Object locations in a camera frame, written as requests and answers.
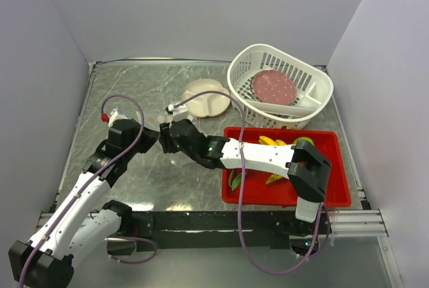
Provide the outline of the clear dotted zip top bag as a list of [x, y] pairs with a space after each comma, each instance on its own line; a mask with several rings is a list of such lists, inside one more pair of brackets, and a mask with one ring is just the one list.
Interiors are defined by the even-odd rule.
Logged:
[[[147, 129], [151, 129], [153, 131], [159, 132], [160, 124], [169, 123], [169, 122], [170, 122], [170, 119], [168, 118], [167, 115], [158, 115], [158, 116], [148, 115], [148, 116], [145, 116], [144, 118], [144, 127]], [[175, 166], [185, 166], [190, 163], [193, 163], [193, 160], [191, 160], [191, 158], [189, 158], [188, 156], [186, 156], [180, 151], [176, 153], [167, 153], [166, 157], [168, 158], [170, 163]]]

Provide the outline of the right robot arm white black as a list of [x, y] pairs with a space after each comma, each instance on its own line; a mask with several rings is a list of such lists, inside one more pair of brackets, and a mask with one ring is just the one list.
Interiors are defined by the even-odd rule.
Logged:
[[306, 140], [295, 145], [260, 145], [237, 139], [206, 136], [188, 119], [160, 125], [164, 153], [182, 152], [208, 169], [250, 169], [274, 173], [291, 181], [298, 195], [294, 228], [309, 233], [317, 224], [331, 162]]

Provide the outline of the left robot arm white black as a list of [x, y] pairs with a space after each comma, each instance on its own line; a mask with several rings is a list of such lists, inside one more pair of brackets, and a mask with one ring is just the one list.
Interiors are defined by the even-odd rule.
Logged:
[[136, 233], [133, 210], [121, 202], [111, 200], [94, 218], [88, 215], [133, 157], [146, 153], [159, 136], [133, 119], [112, 124], [57, 211], [27, 242], [16, 241], [9, 249], [13, 278], [20, 287], [67, 287], [75, 268], [102, 240]]

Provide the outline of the pink dragon fruit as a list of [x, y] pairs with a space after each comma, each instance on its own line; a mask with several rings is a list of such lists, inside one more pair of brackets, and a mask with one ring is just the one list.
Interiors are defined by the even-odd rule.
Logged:
[[233, 169], [230, 172], [228, 178], [228, 186], [232, 191], [236, 190], [241, 184], [242, 172], [242, 169]]

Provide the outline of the beige divided plate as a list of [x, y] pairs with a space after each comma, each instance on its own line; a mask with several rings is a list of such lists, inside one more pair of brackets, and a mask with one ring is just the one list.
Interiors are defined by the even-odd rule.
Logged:
[[[182, 94], [182, 100], [208, 90], [219, 91], [229, 95], [229, 91], [217, 80], [202, 78], [187, 85]], [[219, 116], [228, 109], [230, 104], [231, 99], [229, 97], [217, 93], [208, 93], [188, 101], [185, 105], [192, 116], [201, 119]]]

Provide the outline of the yellow banana bunch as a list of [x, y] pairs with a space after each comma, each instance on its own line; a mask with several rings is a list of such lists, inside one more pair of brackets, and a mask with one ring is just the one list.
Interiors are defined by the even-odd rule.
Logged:
[[[266, 137], [266, 136], [263, 136], [263, 135], [261, 135], [260, 137], [259, 137], [259, 143], [261, 144], [261, 145], [270, 145], [270, 146], [286, 146], [286, 143], [284, 142], [284, 141], [282, 141], [282, 140], [280, 140], [280, 139], [276, 139], [276, 140], [273, 140], [273, 139], [271, 139], [271, 138], [269, 138], [269, 137]], [[282, 175], [279, 175], [279, 174], [275, 174], [275, 173], [273, 173], [273, 174], [271, 174], [269, 177], [268, 177], [268, 179], [266, 180], [266, 182], [265, 182], [265, 184], [267, 185], [267, 186], [269, 186], [269, 185], [271, 185], [272, 183], [274, 183], [274, 182], [276, 182], [276, 181], [278, 181], [278, 180], [280, 180], [280, 179], [282, 179], [282, 178], [284, 178]]]

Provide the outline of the red plastic tray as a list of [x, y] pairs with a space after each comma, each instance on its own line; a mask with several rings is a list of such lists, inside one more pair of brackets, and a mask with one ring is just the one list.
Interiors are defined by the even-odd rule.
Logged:
[[[259, 137], [266, 136], [272, 140], [282, 140], [291, 145], [298, 137], [308, 137], [313, 140], [315, 147], [329, 159], [332, 164], [328, 180], [325, 204], [329, 208], [348, 208], [351, 205], [351, 195], [339, 138], [332, 131], [312, 131], [295, 129], [262, 129], [247, 127], [243, 140], [249, 143], [259, 143]], [[266, 184], [270, 174], [263, 171], [250, 171], [245, 176], [244, 204], [295, 206], [297, 194], [287, 179], [280, 179], [270, 185]]]

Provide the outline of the pink dotted plate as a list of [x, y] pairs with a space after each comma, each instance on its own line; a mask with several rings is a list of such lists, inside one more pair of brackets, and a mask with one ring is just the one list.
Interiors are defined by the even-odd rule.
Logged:
[[292, 80], [277, 70], [262, 70], [251, 80], [255, 98], [264, 103], [289, 106], [296, 99]]

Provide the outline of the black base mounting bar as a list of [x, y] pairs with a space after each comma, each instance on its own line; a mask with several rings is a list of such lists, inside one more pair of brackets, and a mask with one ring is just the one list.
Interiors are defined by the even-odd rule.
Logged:
[[[295, 218], [292, 211], [249, 211], [241, 213], [243, 236], [248, 247], [271, 249], [298, 247], [301, 252], [311, 240], [316, 223]], [[123, 233], [131, 240], [110, 238], [107, 252], [116, 257], [134, 252], [151, 252], [147, 242], [154, 241], [160, 249], [235, 248], [240, 247], [237, 213], [234, 211], [134, 212], [131, 226]]]

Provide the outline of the white plastic basket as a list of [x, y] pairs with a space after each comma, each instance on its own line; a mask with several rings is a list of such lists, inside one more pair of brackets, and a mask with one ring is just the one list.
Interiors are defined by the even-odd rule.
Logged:
[[328, 74], [267, 44], [253, 44], [238, 54], [227, 84], [247, 124], [274, 129], [303, 129], [334, 91]]

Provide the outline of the green apple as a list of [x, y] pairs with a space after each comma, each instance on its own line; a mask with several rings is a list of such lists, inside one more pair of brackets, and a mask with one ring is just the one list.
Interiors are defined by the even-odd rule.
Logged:
[[292, 144], [297, 145], [299, 141], [306, 141], [306, 142], [309, 142], [311, 145], [314, 146], [314, 141], [309, 137], [298, 137], [293, 141]]

